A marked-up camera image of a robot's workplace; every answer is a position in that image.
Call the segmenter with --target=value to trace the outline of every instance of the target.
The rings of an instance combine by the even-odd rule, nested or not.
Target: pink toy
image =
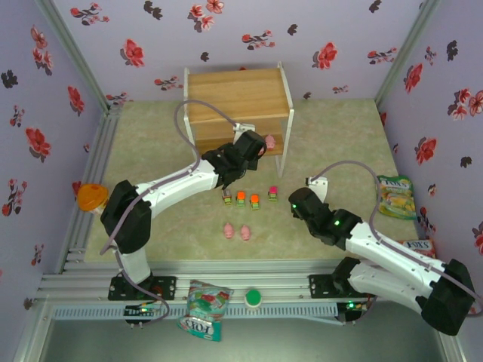
[[[235,229],[233,228],[233,225],[227,222],[223,227],[223,233],[225,235],[225,238],[227,239],[233,238],[233,235],[235,234]]]
[[[241,227],[240,234],[241,234],[241,238],[243,239],[243,241],[249,241],[250,240],[251,232],[250,232],[250,228],[248,228],[248,226],[243,225]]]
[[[265,137],[265,143],[267,151],[275,148],[275,138],[271,134]]]

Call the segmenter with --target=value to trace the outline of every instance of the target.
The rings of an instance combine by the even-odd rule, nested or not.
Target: chip bag
[[[199,338],[219,342],[221,318],[232,294],[229,288],[191,281],[186,314],[178,320],[178,327]]]
[[[379,211],[387,216],[398,219],[416,219],[414,205],[414,189],[412,182],[406,176],[378,176],[380,182],[381,199]]]

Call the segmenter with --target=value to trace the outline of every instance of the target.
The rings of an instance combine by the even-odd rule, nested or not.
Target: floral wallpaper
[[[374,98],[421,0],[53,3],[112,104],[121,94],[182,99],[185,66],[213,72],[279,60],[294,99]],[[417,69],[408,84],[416,79]]]
[[[421,234],[439,259],[463,262],[483,293],[483,71],[479,0],[441,2],[405,70],[380,107],[401,174],[414,182]],[[460,341],[480,361],[483,318]]]
[[[82,10],[85,19],[94,10]],[[101,110],[34,1],[5,2],[2,14],[0,360],[8,362],[42,274],[55,272],[75,209],[72,183],[83,176]]]

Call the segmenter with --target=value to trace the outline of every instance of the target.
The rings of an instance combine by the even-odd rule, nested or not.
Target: white cable tray
[[[55,307],[53,319],[57,321],[112,321],[127,319],[153,319],[161,315],[159,311],[149,317],[124,316],[125,305],[59,305]],[[186,305],[170,305],[166,319],[178,319],[186,313]],[[335,302],[271,303],[261,305],[257,310],[248,309],[244,304],[230,304],[223,318],[297,318],[297,317],[336,317]]]

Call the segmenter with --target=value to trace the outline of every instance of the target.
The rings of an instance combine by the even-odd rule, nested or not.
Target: wooden table
[[[261,136],[271,134],[275,138],[275,148],[264,157],[275,156],[281,177],[294,119],[294,105],[281,62],[274,69],[201,74],[190,74],[186,68],[184,79],[184,100],[210,103],[233,121],[252,124]],[[184,121],[189,139],[200,154],[233,142],[232,125],[213,109],[189,103],[185,105]]]

